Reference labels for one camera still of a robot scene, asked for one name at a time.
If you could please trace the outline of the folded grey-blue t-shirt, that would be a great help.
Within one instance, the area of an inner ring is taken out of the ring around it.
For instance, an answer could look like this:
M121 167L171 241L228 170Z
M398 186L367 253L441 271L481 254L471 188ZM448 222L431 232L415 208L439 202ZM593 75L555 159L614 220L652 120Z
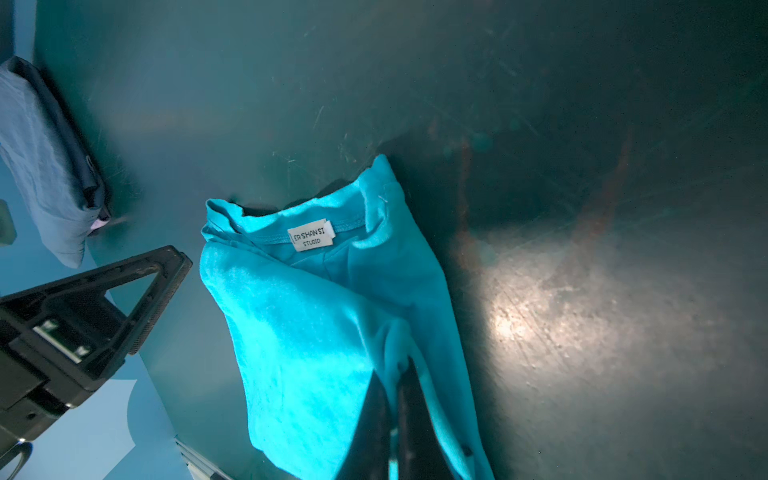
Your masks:
M18 56L1 64L1 158L43 245L79 268L87 237L111 220L106 186L40 71Z

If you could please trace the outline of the teal printed t-shirt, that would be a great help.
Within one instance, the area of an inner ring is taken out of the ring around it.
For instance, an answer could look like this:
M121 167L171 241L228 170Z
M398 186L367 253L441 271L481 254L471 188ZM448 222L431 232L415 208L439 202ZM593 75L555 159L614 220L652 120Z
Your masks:
M203 284L223 312L252 445L300 479L341 470L378 377L413 369L457 479L492 477L443 270L390 163L264 216L211 199Z

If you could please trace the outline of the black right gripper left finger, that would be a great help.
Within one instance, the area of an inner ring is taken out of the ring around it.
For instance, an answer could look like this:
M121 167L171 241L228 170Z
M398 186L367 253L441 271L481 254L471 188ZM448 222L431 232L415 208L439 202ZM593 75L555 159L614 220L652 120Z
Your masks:
M336 478L389 479L390 449L390 404L379 376L373 373L351 445Z

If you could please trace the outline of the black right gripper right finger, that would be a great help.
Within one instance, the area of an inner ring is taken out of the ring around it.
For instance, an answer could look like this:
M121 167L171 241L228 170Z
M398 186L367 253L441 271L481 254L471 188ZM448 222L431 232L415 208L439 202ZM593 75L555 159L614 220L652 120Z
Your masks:
M437 440L418 374L409 360L397 389L398 478L451 480L453 474Z

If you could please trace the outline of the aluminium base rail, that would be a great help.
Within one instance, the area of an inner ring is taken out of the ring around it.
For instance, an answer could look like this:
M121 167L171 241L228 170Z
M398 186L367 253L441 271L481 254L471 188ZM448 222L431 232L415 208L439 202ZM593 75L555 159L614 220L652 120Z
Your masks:
M192 477L197 480L232 480L218 466L202 456L199 452L182 442L178 437L174 443L180 451L182 459L190 471Z

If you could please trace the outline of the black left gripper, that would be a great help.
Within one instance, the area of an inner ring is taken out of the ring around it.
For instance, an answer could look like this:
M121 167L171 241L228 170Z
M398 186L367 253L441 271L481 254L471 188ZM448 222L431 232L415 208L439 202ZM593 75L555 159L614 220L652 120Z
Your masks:
M1 300L1 453L39 437L138 353L190 272L164 246Z

